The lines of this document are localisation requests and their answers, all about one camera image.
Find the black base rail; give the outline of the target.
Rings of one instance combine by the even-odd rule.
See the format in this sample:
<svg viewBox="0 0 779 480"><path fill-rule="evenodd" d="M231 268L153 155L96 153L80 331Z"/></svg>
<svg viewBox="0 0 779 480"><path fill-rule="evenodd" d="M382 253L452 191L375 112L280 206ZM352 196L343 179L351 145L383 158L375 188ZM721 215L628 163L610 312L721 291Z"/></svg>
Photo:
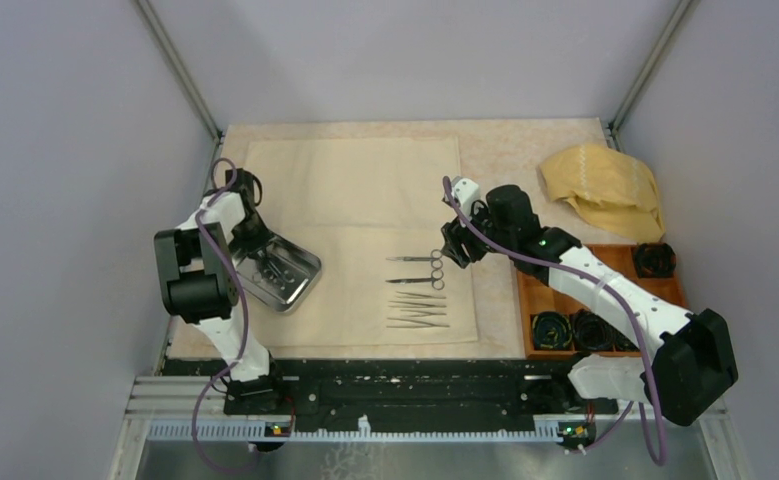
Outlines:
<svg viewBox="0 0 779 480"><path fill-rule="evenodd" d="M348 406L492 406L496 411L578 413L594 404L616 413L620 401L582 398L568 381L569 360L278 359L268 377L216 382L230 415L294 411L314 415Z"/></svg>

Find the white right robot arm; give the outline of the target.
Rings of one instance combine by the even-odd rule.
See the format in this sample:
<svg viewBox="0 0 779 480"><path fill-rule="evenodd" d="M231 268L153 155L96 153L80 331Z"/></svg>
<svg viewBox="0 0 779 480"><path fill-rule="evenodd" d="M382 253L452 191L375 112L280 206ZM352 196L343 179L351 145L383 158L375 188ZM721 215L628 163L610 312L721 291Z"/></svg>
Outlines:
<svg viewBox="0 0 779 480"><path fill-rule="evenodd" d="M508 184L480 193L465 177L443 177L443 202L455 213L443 225L442 252L461 268L488 254L572 298L625 336L638 357L588 354L551 385L554 404L577 412L591 399L644 403L662 418L689 426L738 380L726 320L693 313L653 294L600 260L579 239L545 227L529 196Z"/></svg>

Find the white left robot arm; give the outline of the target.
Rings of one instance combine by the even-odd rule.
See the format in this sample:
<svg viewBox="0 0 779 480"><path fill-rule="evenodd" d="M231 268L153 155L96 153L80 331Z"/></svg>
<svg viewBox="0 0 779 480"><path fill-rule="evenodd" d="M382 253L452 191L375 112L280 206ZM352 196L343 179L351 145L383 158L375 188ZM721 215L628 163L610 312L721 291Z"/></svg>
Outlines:
<svg viewBox="0 0 779 480"><path fill-rule="evenodd" d="M248 401L268 414L282 407L286 388L268 376L271 356L250 331L237 272L240 262L260 257L272 240L257 211L261 193L256 176L231 169L223 186L207 192L187 220L157 232L153 245L166 311L207 337L226 363L225 374L251 382Z"/></svg>

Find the steel forceps clamp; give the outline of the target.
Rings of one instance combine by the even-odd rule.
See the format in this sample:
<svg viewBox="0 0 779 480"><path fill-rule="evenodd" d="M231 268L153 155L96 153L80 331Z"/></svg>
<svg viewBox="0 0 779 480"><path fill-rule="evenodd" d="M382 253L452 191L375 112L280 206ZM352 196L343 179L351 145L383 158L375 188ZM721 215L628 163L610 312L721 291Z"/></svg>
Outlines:
<svg viewBox="0 0 779 480"><path fill-rule="evenodd" d="M276 288L285 289L295 283L295 276L288 265L274 256L261 256L255 260L255 272L251 275L254 284L270 283Z"/></svg>

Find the cream cloth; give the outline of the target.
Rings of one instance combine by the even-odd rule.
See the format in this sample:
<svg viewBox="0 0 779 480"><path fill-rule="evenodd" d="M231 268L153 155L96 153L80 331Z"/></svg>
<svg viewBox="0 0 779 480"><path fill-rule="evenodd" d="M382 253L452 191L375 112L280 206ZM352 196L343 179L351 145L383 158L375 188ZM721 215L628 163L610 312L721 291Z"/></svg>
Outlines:
<svg viewBox="0 0 779 480"><path fill-rule="evenodd" d="M354 347L477 340L469 271L446 261L441 291L386 283L431 272L428 263L387 257L427 255L442 246L441 227L454 216L442 201L442 179L460 171L455 139L255 141L242 164L263 184L259 211L267 226L322 262L318 282L292 313L278 314L250 301L250 326L260 343L269 348ZM396 291L447 298L403 299ZM389 301L447 308L393 308ZM401 309L447 315L412 317ZM392 329L387 328L388 317L450 327Z"/></svg>

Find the dark patterned fabric roll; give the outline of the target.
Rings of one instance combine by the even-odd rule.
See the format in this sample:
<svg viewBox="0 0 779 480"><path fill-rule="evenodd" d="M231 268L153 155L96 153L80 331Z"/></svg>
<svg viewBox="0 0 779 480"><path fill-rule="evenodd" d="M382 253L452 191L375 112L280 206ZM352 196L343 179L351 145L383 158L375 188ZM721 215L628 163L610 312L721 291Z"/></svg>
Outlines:
<svg viewBox="0 0 779 480"><path fill-rule="evenodd" d="M566 351L573 341L569 319L555 311L543 311L531 319L532 343L537 350Z"/></svg>

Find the wooden compartment tray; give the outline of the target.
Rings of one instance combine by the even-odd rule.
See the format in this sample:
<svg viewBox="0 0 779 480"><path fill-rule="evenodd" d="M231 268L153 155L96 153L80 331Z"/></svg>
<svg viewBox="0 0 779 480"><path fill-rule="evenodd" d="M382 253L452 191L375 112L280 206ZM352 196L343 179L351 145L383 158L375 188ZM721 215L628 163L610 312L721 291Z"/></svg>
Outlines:
<svg viewBox="0 0 779 480"><path fill-rule="evenodd" d="M676 275L672 278L638 278L634 268L633 251L635 245L590 245L588 249L602 263L623 275L625 279L637 287L649 293L650 305L647 307L636 306L635 314L639 318L655 316L653 310L666 304L674 305L679 309L687 310L688 305L684 292ZM566 351L537 350L532 343L531 319L543 311L555 311L565 315L569 321L572 314L584 309L597 315L590 306L564 293L558 292L540 282L538 279L524 274L516 273L519 308L522 315L522 332L525 355L529 359L541 360L566 360L579 351L572 341L571 348ZM606 357L638 357L635 352L590 352Z"/></svg>

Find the aluminium frame rail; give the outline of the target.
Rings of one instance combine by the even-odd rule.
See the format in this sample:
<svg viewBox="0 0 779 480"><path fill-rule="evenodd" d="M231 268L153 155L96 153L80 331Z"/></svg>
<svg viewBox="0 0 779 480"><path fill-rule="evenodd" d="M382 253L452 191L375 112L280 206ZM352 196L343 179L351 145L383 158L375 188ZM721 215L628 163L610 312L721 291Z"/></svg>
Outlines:
<svg viewBox="0 0 779 480"><path fill-rule="evenodd" d="M667 429L667 461L646 451L636 413L588 452L563 441L579 414L521 425L503 407L332 405L325 391L278 414L233 415L200 377L140 377L112 479L750 479L754 472L723 404Z"/></svg>

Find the steel surgical scissors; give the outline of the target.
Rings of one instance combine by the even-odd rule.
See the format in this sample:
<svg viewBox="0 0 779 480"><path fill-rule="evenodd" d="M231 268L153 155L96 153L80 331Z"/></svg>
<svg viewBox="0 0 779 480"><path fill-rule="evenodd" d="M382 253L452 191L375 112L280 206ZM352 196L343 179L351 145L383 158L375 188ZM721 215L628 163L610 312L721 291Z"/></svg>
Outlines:
<svg viewBox="0 0 779 480"><path fill-rule="evenodd" d="M427 255L401 255L387 257L388 261L395 262L425 262L433 270L440 270L443 267L443 253L439 249L431 250Z"/></svg>
<svg viewBox="0 0 779 480"><path fill-rule="evenodd" d="M441 291L445 288L444 273L441 270L433 270L428 276L387 279L386 283L395 285L429 285L436 291Z"/></svg>

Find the yellow crumpled cloth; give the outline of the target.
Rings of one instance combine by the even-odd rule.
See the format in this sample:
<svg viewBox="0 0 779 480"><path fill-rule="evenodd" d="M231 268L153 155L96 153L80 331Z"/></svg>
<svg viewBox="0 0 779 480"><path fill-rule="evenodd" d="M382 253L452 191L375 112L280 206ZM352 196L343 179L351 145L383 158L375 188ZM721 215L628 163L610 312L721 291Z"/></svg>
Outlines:
<svg viewBox="0 0 779 480"><path fill-rule="evenodd" d="M653 172L642 161L599 144L580 144L541 162L547 196L587 223L637 243L660 241L666 226Z"/></svg>

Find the steel tweezers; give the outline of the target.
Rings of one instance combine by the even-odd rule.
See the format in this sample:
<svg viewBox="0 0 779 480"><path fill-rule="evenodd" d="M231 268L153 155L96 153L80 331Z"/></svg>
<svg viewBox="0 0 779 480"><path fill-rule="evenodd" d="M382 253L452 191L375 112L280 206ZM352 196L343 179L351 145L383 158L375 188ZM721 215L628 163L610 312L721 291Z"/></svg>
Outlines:
<svg viewBox="0 0 779 480"><path fill-rule="evenodd" d="M431 311L431 310L417 310L417 309L401 309L400 312L408 316L421 317L421 318L447 315L447 313L445 312Z"/></svg>
<svg viewBox="0 0 779 480"><path fill-rule="evenodd" d="M389 301L389 306L393 308L420 308L420 309L442 309L447 308L445 304L413 301Z"/></svg>
<svg viewBox="0 0 779 480"><path fill-rule="evenodd" d="M387 328L392 329L427 329L427 328L449 328L450 325L444 322L434 322L414 318L388 317Z"/></svg>
<svg viewBox="0 0 779 480"><path fill-rule="evenodd" d="M415 299L415 300L445 300L447 297L444 295L425 294L417 292L404 292L396 291L398 298L403 299Z"/></svg>

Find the steel instrument tray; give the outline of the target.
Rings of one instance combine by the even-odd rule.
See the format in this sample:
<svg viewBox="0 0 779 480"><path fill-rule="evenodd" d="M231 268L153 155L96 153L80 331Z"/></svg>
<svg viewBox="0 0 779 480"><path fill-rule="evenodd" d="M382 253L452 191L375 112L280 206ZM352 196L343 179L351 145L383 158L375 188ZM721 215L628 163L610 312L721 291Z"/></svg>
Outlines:
<svg viewBox="0 0 779 480"><path fill-rule="evenodd" d="M242 288L278 314L292 313L322 273L317 255L276 233L262 242L234 238L228 246Z"/></svg>

